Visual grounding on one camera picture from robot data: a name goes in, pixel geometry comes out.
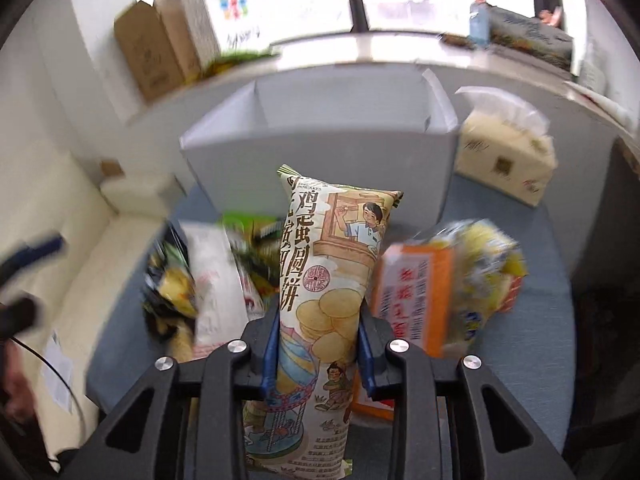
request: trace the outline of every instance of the metal bolt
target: metal bolt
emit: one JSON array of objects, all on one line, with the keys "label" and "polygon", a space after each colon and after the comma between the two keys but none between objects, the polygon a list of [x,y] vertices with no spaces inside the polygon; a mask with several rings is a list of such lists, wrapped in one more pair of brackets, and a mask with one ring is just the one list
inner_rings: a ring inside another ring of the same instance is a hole
[{"label": "metal bolt", "polygon": [[482,366],[482,361],[477,355],[468,355],[462,359],[462,364],[471,370],[478,370]]},{"label": "metal bolt", "polygon": [[161,372],[168,370],[174,365],[174,360],[170,357],[161,357],[156,361],[156,368]]},{"label": "metal bolt", "polygon": [[394,339],[389,343],[389,347],[396,353],[401,354],[409,349],[409,343],[404,339]]},{"label": "metal bolt", "polygon": [[239,354],[240,352],[244,352],[246,350],[246,343],[242,341],[242,339],[234,339],[226,346],[226,348],[232,354]]}]

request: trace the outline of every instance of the cartoon boy illustration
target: cartoon boy illustration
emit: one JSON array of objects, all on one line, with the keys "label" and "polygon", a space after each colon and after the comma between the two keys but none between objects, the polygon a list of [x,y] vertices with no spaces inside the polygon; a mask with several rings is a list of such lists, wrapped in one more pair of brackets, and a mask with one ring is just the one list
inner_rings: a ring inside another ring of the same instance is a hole
[{"label": "cartoon boy illustration", "polygon": [[366,202],[362,205],[364,222],[345,222],[344,216],[349,211],[347,206],[335,208],[334,216],[338,227],[344,231],[345,236],[352,240],[365,244],[374,255],[380,250],[380,242],[385,233],[382,225],[382,208],[375,202]]},{"label": "cartoon boy illustration", "polygon": [[329,392],[329,399],[324,404],[316,404],[316,410],[327,412],[328,410],[340,410],[351,400],[352,382],[336,361],[331,363],[326,369],[328,381],[322,386],[323,390]]}]

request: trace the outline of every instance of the orange package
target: orange package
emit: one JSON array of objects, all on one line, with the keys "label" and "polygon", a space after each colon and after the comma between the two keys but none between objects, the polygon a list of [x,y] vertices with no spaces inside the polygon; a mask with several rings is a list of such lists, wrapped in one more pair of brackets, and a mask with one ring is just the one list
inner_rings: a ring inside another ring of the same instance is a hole
[{"label": "orange package", "polygon": [[[447,336],[454,249],[442,244],[394,244],[380,257],[371,313],[387,320],[396,337],[442,357]],[[393,401],[376,402],[356,377],[352,409],[392,420]]]}]

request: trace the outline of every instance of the person's hand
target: person's hand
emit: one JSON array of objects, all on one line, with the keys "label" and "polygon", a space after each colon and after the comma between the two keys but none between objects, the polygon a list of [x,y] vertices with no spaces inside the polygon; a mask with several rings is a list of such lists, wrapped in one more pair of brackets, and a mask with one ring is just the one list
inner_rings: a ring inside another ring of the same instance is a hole
[{"label": "person's hand", "polygon": [[4,384],[9,395],[4,407],[7,416],[23,424],[35,414],[35,398],[27,377],[22,371],[20,349],[13,341],[4,342]]}]

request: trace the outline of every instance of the yellow snack bag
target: yellow snack bag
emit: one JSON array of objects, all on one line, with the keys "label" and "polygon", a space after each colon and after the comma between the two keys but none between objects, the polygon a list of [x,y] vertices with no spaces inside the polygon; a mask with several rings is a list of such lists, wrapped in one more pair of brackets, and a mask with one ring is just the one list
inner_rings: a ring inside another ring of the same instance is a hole
[{"label": "yellow snack bag", "polygon": [[249,462],[305,479],[344,476],[358,315],[402,192],[278,170],[290,192],[280,246],[276,383],[244,406]]}]

